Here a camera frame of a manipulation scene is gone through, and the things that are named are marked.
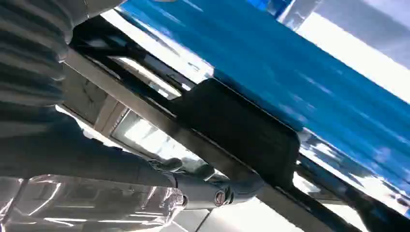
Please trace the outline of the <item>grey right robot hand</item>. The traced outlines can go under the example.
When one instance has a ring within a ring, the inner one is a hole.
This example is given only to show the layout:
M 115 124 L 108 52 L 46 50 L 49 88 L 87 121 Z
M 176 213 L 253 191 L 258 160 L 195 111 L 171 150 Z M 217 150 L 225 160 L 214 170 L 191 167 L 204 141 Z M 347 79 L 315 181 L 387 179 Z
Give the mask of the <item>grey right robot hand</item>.
M 85 137 L 55 107 L 0 106 L 3 232 L 134 232 L 169 225 L 184 209 L 253 198 L 240 182 L 153 168 L 142 157 Z

